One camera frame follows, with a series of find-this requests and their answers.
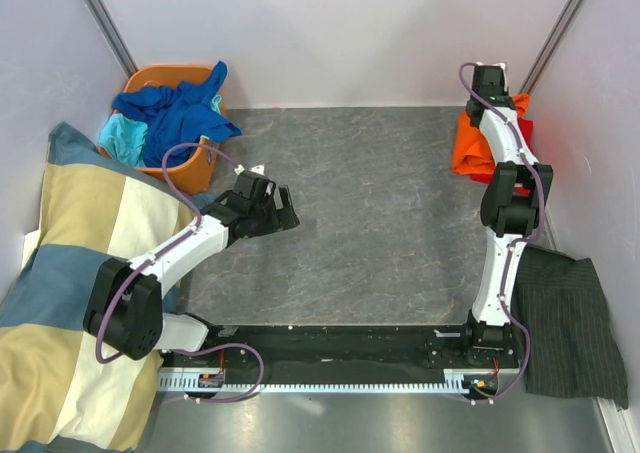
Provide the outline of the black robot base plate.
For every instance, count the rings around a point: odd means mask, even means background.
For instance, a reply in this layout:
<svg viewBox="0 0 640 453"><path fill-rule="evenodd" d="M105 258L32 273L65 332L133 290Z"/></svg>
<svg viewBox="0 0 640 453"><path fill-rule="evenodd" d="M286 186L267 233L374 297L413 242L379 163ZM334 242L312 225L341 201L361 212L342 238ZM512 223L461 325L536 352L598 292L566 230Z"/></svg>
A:
<svg viewBox="0 0 640 453"><path fill-rule="evenodd" d="M490 375L519 367L502 354L465 348L464 325L216 327L201 357L168 353L162 368L214 368L241 383L435 382L445 370Z"/></svg>

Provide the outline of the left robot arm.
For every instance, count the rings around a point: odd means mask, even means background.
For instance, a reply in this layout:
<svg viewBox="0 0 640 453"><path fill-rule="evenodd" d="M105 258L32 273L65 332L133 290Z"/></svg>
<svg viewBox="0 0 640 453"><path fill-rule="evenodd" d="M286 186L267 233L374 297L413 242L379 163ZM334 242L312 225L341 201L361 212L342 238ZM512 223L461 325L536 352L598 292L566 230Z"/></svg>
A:
<svg viewBox="0 0 640 453"><path fill-rule="evenodd" d="M83 322L96 339L97 361L107 364L121 356L140 360L161 350L185 354L198 366L211 365L220 344L208 335L207 324L165 312L164 298L195 267L236 241L299 224L289 187L246 170L232 189L197 210L168 240L130 260L106 260L98 269Z"/></svg>

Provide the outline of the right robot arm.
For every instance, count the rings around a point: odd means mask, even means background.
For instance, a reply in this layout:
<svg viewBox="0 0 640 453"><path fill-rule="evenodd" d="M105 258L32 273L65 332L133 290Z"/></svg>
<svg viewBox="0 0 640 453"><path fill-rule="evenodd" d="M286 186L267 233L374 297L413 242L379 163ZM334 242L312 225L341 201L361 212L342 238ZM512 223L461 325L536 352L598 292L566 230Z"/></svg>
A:
<svg viewBox="0 0 640 453"><path fill-rule="evenodd" d="M525 246L541 236L553 169L539 162L518 124L506 65L468 62L459 78L469 92L465 112L487 141L495 164L480 206L487 249L480 290L458 354L477 367L512 348L511 300Z"/></svg>

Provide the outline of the orange t shirt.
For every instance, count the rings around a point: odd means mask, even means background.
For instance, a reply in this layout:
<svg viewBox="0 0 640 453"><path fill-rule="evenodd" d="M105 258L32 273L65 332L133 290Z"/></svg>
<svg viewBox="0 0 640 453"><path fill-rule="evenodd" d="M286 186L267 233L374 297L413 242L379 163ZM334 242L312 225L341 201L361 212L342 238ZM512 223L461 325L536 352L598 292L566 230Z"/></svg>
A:
<svg viewBox="0 0 640 453"><path fill-rule="evenodd" d="M524 118L531 98L525 93L513 97L518 119ZM494 173L495 162L489 144L478 128L470 126L469 117L461 112L456 127L451 170L462 176L472 173Z"/></svg>

